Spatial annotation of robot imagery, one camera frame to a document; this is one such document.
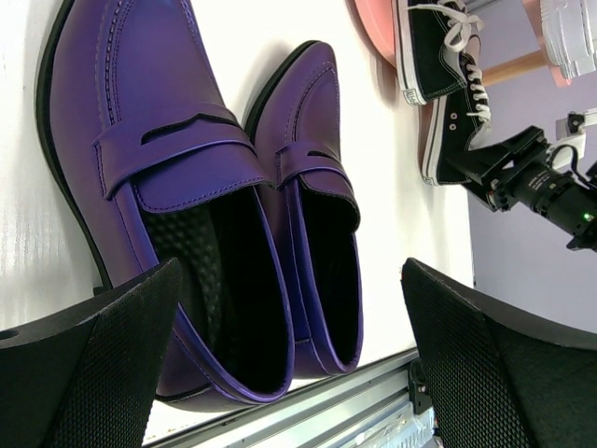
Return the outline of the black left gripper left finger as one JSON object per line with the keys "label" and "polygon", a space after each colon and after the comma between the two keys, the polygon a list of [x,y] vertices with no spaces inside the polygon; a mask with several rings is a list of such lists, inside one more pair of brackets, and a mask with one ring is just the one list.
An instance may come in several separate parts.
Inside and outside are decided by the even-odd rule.
{"label": "black left gripper left finger", "polygon": [[141,446],[182,290],[170,259],[3,330],[2,446]]}

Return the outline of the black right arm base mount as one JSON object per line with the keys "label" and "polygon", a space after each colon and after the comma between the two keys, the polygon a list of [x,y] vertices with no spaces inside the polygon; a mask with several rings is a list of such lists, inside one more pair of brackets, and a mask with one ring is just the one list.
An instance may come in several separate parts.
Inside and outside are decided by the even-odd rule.
{"label": "black right arm base mount", "polygon": [[408,369],[409,396],[413,413],[420,415],[432,407],[422,361],[414,359]]}

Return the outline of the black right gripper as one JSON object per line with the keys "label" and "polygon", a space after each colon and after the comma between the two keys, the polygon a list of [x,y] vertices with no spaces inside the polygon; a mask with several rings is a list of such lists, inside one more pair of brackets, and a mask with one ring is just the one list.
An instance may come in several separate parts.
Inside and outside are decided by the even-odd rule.
{"label": "black right gripper", "polygon": [[574,185],[570,172],[560,173],[548,161],[550,144],[542,129],[530,126],[507,140],[449,156],[449,164],[465,175],[465,188],[493,212],[524,203],[536,213]]}

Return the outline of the white sneaker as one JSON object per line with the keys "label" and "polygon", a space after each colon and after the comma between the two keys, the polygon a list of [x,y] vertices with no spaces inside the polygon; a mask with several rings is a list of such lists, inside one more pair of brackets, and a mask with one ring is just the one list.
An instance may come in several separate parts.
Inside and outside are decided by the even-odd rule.
{"label": "white sneaker", "polygon": [[566,79],[596,70],[596,0],[541,0],[548,58]]}

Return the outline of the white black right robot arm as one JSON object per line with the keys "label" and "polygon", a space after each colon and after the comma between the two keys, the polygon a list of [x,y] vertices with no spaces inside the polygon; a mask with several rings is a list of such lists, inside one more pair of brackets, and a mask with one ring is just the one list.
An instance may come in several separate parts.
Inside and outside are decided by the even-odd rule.
{"label": "white black right robot arm", "polygon": [[470,179],[465,188],[493,212],[506,212],[517,203],[572,236],[570,250],[596,249],[596,185],[577,171],[578,151],[571,150],[572,167],[561,173],[551,156],[544,131],[536,126],[507,140],[452,155],[449,163]]}

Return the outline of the black canvas sneaker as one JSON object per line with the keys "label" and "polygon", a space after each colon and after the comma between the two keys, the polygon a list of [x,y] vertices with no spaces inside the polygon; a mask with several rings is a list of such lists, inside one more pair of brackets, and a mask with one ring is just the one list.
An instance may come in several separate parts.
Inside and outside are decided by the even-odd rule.
{"label": "black canvas sneaker", "polygon": [[483,21],[463,1],[394,3],[400,89],[410,105],[426,105],[465,86],[460,56]]}
{"label": "black canvas sneaker", "polygon": [[489,95],[478,59],[477,49],[464,50],[459,62],[465,75],[465,87],[432,103],[422,164],[423,181],[428,185],[469,182],[470,178],[453,166],[450,157],[480,147],[492,127]]}

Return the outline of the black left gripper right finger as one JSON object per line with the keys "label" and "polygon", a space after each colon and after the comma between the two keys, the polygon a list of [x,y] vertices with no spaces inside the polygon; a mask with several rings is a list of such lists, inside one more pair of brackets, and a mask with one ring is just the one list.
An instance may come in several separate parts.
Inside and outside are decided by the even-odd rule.
{"label": "black left gripper right finger", "polygon": [[595,446],[594,333],[499,301],[414,258],[401,283],[445,446]]}

